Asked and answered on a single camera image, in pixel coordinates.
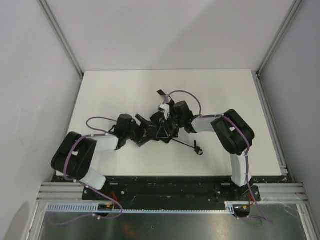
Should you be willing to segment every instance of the black cable tie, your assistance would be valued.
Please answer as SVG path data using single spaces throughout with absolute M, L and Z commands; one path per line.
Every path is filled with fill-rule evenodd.
M 202 151 L 202 149 L 197 146 L 197 141 L 194 140 L 194 151 L 196 152 L 196 154 L 198 154 L 199 156 L 203 155 L 204 154 L 204 151 Z

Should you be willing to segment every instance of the gray wall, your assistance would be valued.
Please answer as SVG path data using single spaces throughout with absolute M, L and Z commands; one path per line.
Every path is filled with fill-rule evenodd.
M 36 0 L 1 0 L 0 16 L 0 239 L 18 240 L 79 80 Z
M 256 70 L 293 0 L 48 3 L 84 71 Z
M 306 0 L 262 74 L 293 175 L 320 224 L 320 1 Z

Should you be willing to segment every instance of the black cable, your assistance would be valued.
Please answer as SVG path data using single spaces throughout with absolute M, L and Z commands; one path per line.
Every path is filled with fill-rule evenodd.
M 185 146 L 187 146 L 187 147 L 190 147 L 190 148 L 192 148 L 192 149 L 195 149 L 194 146 L 188 145 L 188 144 L 186 144 L 186 143 L 184 143 L 184 142 L 182 142 L 182 141 L 178 141 L 178 140 L 176 140 L 176 139 L 174 139 L 174 138 L 172 138 L 171 140 L 173 140 L 173 141 L 175 141 L 175 142 L 177 142 L 177 143 L 180 143 L 180 144 L 182 144 L 182 145 L 185 145 Z
M 182 141 L 179 141 L 179 140 L 176 140 L 176 139 L 174 139 L 174 138 L 172 138 L 172 140 L 175 141 L 175 142 L 177 142 L 177 143 L 179 143 L 179 144 L 182 144 L 182 145 L 185 145 L 185 146 L 187 146 L 187 147 L 189 147 L 189 148 L 194 149 L 195 153 L 198 154 L 199 156 L 201 156 L 201 155 L 204 154 L 204 151 L 202 151 L 202 149 L 201 149 L 199 146 L 197 146 L 196 140 L 194 140 L 194 146 L 191 146 L 191 145 L 189 145 L 189 144 L 186 144 L 186 143 L 184 143 L 184 142 L 182 142 Z

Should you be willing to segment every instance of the aluminum frame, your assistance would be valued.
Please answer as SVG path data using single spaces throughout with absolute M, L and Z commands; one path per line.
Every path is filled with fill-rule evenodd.
M 309 200 L 302 183 L 257 183 L 259 187 L 261 204 L 296 204 L 306 236 L 310 240 L 319 239 L 318 229 L 314 225 L 310 213 Z M 82 200 L 84 186 L 79 183 L 45 182 L 41 185 L 33 211 L 33 218 L 24 240 L 38 240 L 48 212 L 88 213 L 95 209 L 96 204 L 108 204 L 111 201 L 86 201 Z M 124 211 L 137 214 L 232 214 L 233 205 L 246 204 L 247 202 L 225 202 L 225 211 L 137 211 L 134 209 Z

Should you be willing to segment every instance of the red wire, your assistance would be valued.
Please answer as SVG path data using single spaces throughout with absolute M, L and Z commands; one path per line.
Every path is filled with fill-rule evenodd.
M 255 202 L 254 202 L 254 200 L 253 200 L 253 198 L 252 198 L 252 196 L 249 194 L 249 200 L 250 200 L 250 202 L 252 202 L 252 203 L 250 203 L 250 206 L 252 206 L 253 204 L 255 204 Z
M 116 201 L 118 201 L 118 198 L 117 198 L 117 196 L 116 196 L 115 192 L 114 192 L 114 191 L 112 191 L 112 192 L 111 192 L 111 194 L 112 194 L 112 196 L 113 196 L 113 199 L 114 199 L 114 200 L 116 200 Z

